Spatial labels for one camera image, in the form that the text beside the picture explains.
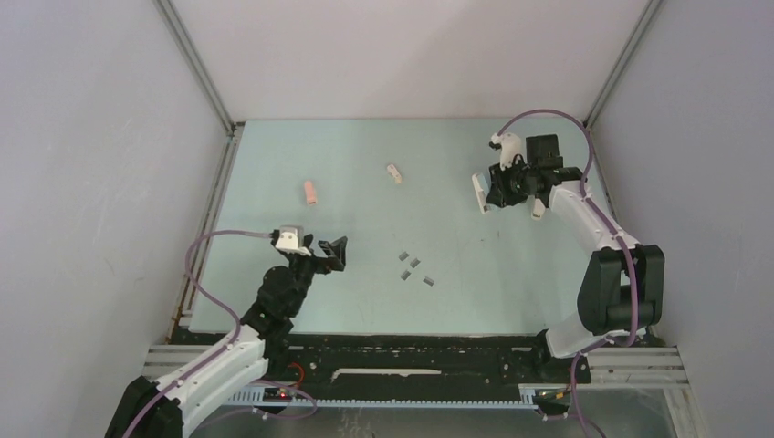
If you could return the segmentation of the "blue stapler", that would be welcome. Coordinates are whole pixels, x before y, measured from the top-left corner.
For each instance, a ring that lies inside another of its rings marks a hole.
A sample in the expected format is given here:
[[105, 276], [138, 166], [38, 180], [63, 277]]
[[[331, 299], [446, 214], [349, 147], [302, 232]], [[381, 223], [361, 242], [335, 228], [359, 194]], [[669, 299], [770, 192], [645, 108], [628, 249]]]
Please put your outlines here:
[[490, 211], [490, 207], [488, 202], [486, 201], [486, 196], [487, 196], [486, 178], [482, 173], [477, 172], [472, 175], [471, 180], [474, 185], [474, 192], [476, 195], [476, 201], [477, 201], [479, 210], [481, 214], [488, 214]]

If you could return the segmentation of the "pink stapler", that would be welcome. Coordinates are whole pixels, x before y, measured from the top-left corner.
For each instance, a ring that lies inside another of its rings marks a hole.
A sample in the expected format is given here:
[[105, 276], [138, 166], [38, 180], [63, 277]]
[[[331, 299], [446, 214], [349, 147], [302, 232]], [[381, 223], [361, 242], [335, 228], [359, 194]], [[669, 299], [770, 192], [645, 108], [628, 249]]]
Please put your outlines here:
[[312, 181], [305, 181], [303, 187], [307, 205], [316, 205], [319, 199], [314, 183]]

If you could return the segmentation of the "white stapler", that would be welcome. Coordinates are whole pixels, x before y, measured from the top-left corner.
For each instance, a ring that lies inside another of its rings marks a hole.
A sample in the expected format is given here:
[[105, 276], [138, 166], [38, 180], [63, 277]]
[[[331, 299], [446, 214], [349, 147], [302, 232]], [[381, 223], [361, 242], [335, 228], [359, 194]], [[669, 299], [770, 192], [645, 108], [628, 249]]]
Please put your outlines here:
[[542, 219], [546, 211], [546, 205], [539, 198], [535, 198], [531, 210], [531, 218], [535, 221], [539, 221]]

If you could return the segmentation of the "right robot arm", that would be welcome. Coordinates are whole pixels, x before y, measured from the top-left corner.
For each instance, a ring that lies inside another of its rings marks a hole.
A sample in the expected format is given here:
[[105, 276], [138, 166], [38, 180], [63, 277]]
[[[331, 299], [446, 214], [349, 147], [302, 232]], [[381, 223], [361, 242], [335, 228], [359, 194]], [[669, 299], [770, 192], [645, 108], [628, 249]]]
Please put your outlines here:
[[534, 375], [554, 381], [567, 358], [607, 342], [632, 344], [663, 314], [665, 255], [645, 245], [606, 214], [577, 167], [565, 165], [555, 134], [521, 139], [507, 132], [489, 142], [499, 161], [488, 169], [489, 187], [477, 183], [482, 213], [532, 202], [532, 213], [556, 216], [572, 231], [589, 260], [576, 311], [545, 333], [547, 347], [530, 360]]

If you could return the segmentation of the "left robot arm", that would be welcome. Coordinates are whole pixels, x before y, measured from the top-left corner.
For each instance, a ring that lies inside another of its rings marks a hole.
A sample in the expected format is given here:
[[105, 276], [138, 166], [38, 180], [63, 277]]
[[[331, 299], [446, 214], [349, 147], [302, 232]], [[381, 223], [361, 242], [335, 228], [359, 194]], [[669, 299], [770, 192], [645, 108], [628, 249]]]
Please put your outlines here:
[[189, 437], [214, 411], [247, 384], [277, 380], [288, 368], [288, 334], [317, 275], [346, 267], [348, 239], [315, 239], [295, 226], [264, 238], [286, 259], [263, 275], [256, 300], [235, 327], [204, 353], [155, 380], [140, 376], [124, 391], [105, 432], [108, 437]]

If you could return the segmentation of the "small cream stapler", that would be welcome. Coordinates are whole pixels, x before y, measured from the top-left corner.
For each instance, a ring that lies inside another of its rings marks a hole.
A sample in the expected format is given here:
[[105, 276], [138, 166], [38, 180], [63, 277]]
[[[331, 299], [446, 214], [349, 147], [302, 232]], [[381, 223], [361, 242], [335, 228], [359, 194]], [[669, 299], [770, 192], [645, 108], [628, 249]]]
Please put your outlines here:
[[391, 175], [391, 177], [393, 178], [396, 184], [400, 184], [403, 182], [403, 175], [400, 173], [400, 171], [394, 164], [388, 164], [386, 166], [386, 170]]

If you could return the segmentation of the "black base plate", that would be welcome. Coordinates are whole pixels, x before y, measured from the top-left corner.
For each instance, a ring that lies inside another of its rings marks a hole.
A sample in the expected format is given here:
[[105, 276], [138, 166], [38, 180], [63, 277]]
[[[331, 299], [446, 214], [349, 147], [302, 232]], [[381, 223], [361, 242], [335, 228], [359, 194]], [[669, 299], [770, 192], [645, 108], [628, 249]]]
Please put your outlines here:
[[298, 382], [314, 399], [518, 401], [528, 387], [591, 381], [586, 359], [551, 357], [542, 336], [292, 334], [288, 343], [286, 366], [266, 378]]

